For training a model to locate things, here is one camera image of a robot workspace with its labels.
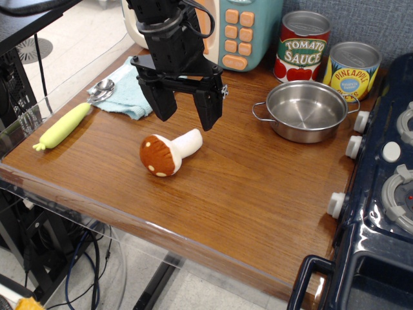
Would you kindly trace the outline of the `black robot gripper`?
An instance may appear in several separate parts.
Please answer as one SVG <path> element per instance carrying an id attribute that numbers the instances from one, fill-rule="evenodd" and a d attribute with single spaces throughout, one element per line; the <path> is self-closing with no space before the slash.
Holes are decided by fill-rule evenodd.
<path id="1" fill-rule="evenodd" d="M 131 64 L 137 68 L 138 83 L 155 115 L 167 121 L 177 110 L 174 92 L 196 92 L 194 103 L 204 131 L 210 130 L 222 116 L 223 98 L 228 94 L 222 83 L 222 68 L 203 54 L 201 37 L 189 28 L 174 33 L 144 34 L 149 54 L 134 56 Z"/>

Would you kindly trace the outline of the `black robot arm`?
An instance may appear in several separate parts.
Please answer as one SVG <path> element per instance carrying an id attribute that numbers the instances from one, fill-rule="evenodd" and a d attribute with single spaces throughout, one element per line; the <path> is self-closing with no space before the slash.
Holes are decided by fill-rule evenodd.
<path id="1" fill-rule="evenodd" d="M 175 92 L 191 94 L 203 130 L 222 116 L 226 86 L 222 68 L 204 56 L 205 38 L 196 10 L 207 9 L 196 1 L 129 1 L 137 29 L 149 53 L 132 58 L 142 93 L 156 116 L 168 120 L 177 110 Z"/>

